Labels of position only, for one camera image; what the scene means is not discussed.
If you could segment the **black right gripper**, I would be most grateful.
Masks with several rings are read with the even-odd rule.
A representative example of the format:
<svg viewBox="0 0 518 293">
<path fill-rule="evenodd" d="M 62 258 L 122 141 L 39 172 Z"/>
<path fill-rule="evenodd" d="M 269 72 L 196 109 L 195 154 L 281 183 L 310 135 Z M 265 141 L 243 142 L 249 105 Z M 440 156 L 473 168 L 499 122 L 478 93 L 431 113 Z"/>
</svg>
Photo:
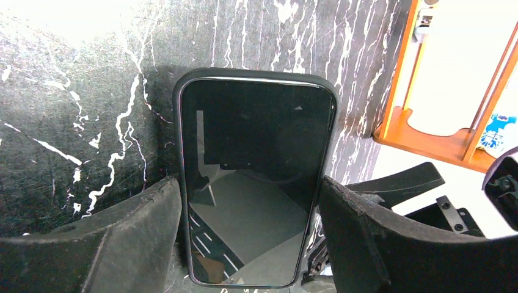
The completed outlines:
<svg viewBox="0 0 518 293">
<path fill-rule="evenodd" d="M 401 172 L 346 187 L 365 200 L 387 209 L 445 184 L 433 163 L 424 162 Z M 407 218 L 456 234 L 485 237 L 466 208 L 455 208 L 447 196 L 406 215 Z"/>
</svg>

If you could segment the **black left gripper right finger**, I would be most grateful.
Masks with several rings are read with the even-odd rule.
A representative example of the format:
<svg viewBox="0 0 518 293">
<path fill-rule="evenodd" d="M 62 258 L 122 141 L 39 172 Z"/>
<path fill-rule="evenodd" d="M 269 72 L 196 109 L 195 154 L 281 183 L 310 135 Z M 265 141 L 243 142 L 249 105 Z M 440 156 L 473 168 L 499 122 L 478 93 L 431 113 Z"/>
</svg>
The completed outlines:
<svg viewBox="0 0 518 293">
<path fill-rule="evenodd" d="M 425 225 L 328 176 L 319 211 L 338 292 L 517 291 L 517 236 L 487 239 Z"/>
</svg>

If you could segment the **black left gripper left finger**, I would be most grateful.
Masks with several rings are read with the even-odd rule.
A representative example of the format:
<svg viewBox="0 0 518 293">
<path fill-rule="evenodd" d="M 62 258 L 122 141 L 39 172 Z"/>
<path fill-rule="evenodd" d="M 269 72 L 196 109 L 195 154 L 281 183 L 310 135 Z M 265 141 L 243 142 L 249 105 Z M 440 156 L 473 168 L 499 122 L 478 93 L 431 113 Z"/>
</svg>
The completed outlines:
<svg viewBox="0 0 518 293">
<path fill-rule="evenodd" d="M 46 234 L 1 239 L 2 292 L 162 292 L 181 217 L 166 177 Z"/>
</svg>

